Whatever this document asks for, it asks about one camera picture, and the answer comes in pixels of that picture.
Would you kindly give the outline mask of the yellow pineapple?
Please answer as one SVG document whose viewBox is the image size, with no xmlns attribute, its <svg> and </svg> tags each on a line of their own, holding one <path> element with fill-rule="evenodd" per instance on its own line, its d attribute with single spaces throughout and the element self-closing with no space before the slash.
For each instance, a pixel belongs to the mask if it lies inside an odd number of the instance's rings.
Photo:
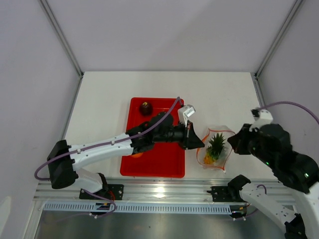
<svg viewBox="0 0 319 239">
<path fill-rule="evenodd" d="M 224 151 L 225 140 L 223 133 L 218 132 L 208 141 L 209 146 L 205 150 L 206 154 L 203 160 L 205 164 L 213 164 L 219 159 Z"/>
</svg>

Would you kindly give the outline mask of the clear zip top bag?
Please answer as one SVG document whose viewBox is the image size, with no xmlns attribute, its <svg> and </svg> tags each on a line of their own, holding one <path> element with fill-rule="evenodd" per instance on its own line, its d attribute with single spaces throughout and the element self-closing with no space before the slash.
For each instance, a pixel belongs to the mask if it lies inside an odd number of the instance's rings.
<svg viewBox="0 0 319 239">
<path fill-rule="evenodd" d="M 197 162 L 203 169 L 221 170 L 226 173 L 226 164 L 233 151 L 228 138 L 235 132 L 226 125 L 211 125 L 202 139 L 203 148 L 196 150 Z"/>
</svg>

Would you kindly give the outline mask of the dark red apple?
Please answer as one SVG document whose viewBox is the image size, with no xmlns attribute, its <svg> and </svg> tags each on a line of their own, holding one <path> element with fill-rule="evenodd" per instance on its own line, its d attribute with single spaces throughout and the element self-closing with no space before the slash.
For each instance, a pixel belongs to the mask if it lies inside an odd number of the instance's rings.
<svg viewBox="0 0 319 239">
<path fill-rule="evenodd" d="M 152 104 L 150 102 L 147 102 L 147 101 L 141 103 L 139 106 L 139 112 L 144 117 L 151 116 L 153 113 Z"/>
</svg>

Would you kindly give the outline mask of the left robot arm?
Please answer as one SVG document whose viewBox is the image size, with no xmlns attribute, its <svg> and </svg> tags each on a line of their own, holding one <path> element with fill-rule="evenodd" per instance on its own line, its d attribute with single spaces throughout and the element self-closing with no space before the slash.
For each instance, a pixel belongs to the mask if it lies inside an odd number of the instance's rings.
<svg viewBox="0 0 319 239">
<path fill-rule="evenodd" d="M 116 156 L 131 156 L 150 151 L 157 143 L 177 143 L 183 150 L 203 148 L 193 123 L 173 125 L 173 117 L 161 112 L 123 134 L 97 144 L 80 147 L 58 141 L 47 157 L 49 180 L 52 189 L 77 185 L 95 198 L 108 194 L 108 185 L 102 173 L 92 173 L 85 166 Z"/>
</svg>

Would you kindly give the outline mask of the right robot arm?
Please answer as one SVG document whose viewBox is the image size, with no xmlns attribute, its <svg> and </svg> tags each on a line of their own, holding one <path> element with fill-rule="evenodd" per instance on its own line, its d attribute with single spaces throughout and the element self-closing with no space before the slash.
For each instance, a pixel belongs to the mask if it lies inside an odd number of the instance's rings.
<svg viewBox="0 0 319 239">
<path fill-rule="evenodd" d="M 290 134 L 278 124 L 254 128 L 244 124 L 227 140 L 236 154 L 253 155 L 287 188 L 298 212 L 293 213 L 267 194 L 260 194 L 251 181 L 238 175 L 228 183 L 228 197 L 253 204 L 285 232 L 287 239 L 319 237 L 319 166 L 307 155 L 293 151 Z"/>
</svg>

